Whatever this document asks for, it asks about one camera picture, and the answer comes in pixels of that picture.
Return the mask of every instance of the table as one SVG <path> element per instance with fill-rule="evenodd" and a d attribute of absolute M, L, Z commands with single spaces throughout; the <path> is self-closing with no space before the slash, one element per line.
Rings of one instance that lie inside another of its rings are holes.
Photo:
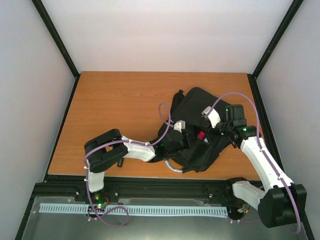
<path fill-rule="evenodd" d="M 253 100 L 247 74 L 209 72 L 99 72 L 81 73 L 68 111 L 49 175 L 84 175 L 84 144 L 113 128 L 137 141 L 154 139 L 163 124 L 159 103 L 171 105 L 180 89 L 186 94 L 200 87 L 216 97 L 228 92 L 241 92 Z M 256 125 L 250 103 L 238 95 L 226 96 L 230 104 L 242 104 L 248 125 Z M 163 108 L 163 115 L 168 114 Z M 174 167 L 178 164 L 171 160 Z M 105 173 L 114 177 L 228 179 L 245 177 L 259 180 L 252 164 L 239 149 L 229 145 L 204 172 L 176 173 L 163 161 L 146 163 L 125 159 L 123 167 L 116 164 Z"/>

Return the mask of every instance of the white wall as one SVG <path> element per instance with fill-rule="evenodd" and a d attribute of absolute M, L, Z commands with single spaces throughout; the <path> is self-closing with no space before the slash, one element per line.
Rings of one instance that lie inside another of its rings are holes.
<path fill-rule="evenodd" d="M 252 73 L 292 0 L 43 0 L 79 71 Z"/>
<path fill-rule="evenodd" d="M 0 7 L 0 239 L 42 182 L 74 78 L 31 1 Z"/>
<path fill-rule="evenodd" d="M 286 173 L 307 190 L 306 213 L 320 239 L 320 1 L 304 1 L 258 85 Z"/>

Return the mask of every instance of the black metal frame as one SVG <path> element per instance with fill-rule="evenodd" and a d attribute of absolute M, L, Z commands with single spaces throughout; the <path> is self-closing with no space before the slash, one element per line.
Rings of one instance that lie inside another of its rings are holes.
<path fill-rule="evenodd" d="M 251 87 L 253 99 L 257 107 L 261 128 L 264 134 L 264 139 L 266 146 L 276 162 L 283 169 L 281 158 L 278 152 L 278 148 L 275 142 L 274 135 L 267 117 L 266 109 L 262 101 L 259 87 L 257 84 L 257 78 L 280 41 L 285 30 L 289 26 L 294 15 L 298 11 L 300 5 L 304 0 L 293 0 L 290 8 L 288 9 L 286 15 L 284 16 L 282 22 L 280 23 L 276 33 L 274 34 L 270 44 L 265 50 L 261 60 L 257 64 L 256 69 L 253 74 L 248 74 L 248 81 Z M 62 132 L 68 110 L 70 108 L 80 74 L 78 73 L 76 66 L 74 65 L 68 51 L 62 42 L 53 22 L 51 21 L 48 12 L 46 11 L 41 0 L 32 0 L 35 8 L 37 9 L 39 15 L 41 16 L 44 24 L 46 25 L 48 31 L 50 32 L 53 40 L 55 41 L 57 47 L 59 48 L 65 62 L 70 68 L 70 71 L 74 75 L 75 81 L 70 94 L 70 98 L 64 112 L 62 123 L 53 147 L 53 151 L 49 160 L 48 168 L 50 162 L 53 158 L 57 143 Z M 260 186 L 260 181 L 252 181 L 255 186 Z M 117 201 L 118 197 L 122 198 L 193 198 L 202 201 L 208 201 L 212 204 L 219 203 L 228 207 L 232 207 L 230 203 L 225 201 L 224 189 L 226 188 L 224 180 L 191 180 L 191 179 L 157 179 L 157 178 L 128 178 L 128 177 L 105 177 L 105 186 L 108 190 L 108 195 L 111 201 Z M 79 201 L 86 199 L 86 194 L 84 192 L 84 182 L 83 176 L 65 176 L 65 175 L 48 175 L 48 169 L 45 174 L 44 182 L 36 183 L 31 194 L 29 203 L 27 205 L 24 217 L 21 221 L 18 233 L 16 235 L 16 240 L 22 238 L 24 229 L 26 227 L 29 214 L 37 196 L 66 196 L 75 197 Z M 235 205 L 242 204 L 242 201 L 234 203 Z M 307 216 L 303 220 L 304 229 L 306 231 L 307 237 L 310 240 L 314 240 L 314 236 L 311 227 L 308 222 Z"/>

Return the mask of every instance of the black fabric bag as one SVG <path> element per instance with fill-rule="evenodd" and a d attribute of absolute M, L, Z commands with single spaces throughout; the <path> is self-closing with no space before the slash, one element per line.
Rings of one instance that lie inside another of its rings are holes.
<path fill-rule="evenodd" d="M 212 106 L 217 99 L 217 97 L 199 87 L 192 88 L 185 97 L 182 90 L 173 97 L 170 110 L 171 119 L 174 122 L 183 120 L 186 124 L 194 126 L 187 130 L 188 134 L 195 136 L 192 147 L 169 156 L 173 161 L 183 166 L 183 173 L 192 170 L 196 172 L 207 170 L 219 157 L 221 151 L 231 143 L 225 136 L 209 134 L 207 130 L 201 128 L 205 124 L 202 111 L 206 107 Z M 227 105 L 229 103 L 220 100 L 214 108 L 219 113 L 221 120 L 226 119 Z M 158 136 L 164 133 L 166 127 L 166 124 L 161 126 Z M 199 132 L 204 132 L 208 143 L 196 138 Z"/>

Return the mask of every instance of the black post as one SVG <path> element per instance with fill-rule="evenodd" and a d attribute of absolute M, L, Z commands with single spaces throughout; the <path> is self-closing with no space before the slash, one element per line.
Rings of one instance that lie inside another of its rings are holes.
<path fill-rule="evenodd" d="M 280 23 L 278 29 L 276 30 L 273 38 L 271 39 L 268 47 L 266 48 L 264 54 L 262 55 L 258 65 L 256 66 L 252 74 L 254 80 L 258 78 L 259 74 L 261 73 L 262 69 L 266 65 L 268 59 L 270 58 L 271 54 L 275 50 L 278 42 L 280 41 L 281 37 L 285 33 L 287 27 L 289 26 L 291 20 L 294 18 L 296 12 L 298 11 L 303 1 L 304 0 L 293 0 L 291 6 L 286 12 L 284 18 L 282 19 L 282 22 Z"/>
<path fill-rule="evenodd" d="M 51 18 L 44 6 L 44 4 L 42 3 L 41 0 L 32 0 L 33 5 L 35 6 L 36 10 L 38 11 L 40 17 L 42 18 L 46 28 L 48 29 L 49 33 L 51 34 L 55 44 L 57 45 L 58 49 L 60 50 L 66 64 L 68 65 L 70 71 L 72 72 L 73 76 L 75 78 L 79 77 L 79 72 L 74 64 L 74 62 L 72 61 L 64 43 L 62 42 L 59 33 L 57 32 L 57 29 L 54 26 L 54 23 L 51 21 Z"/>

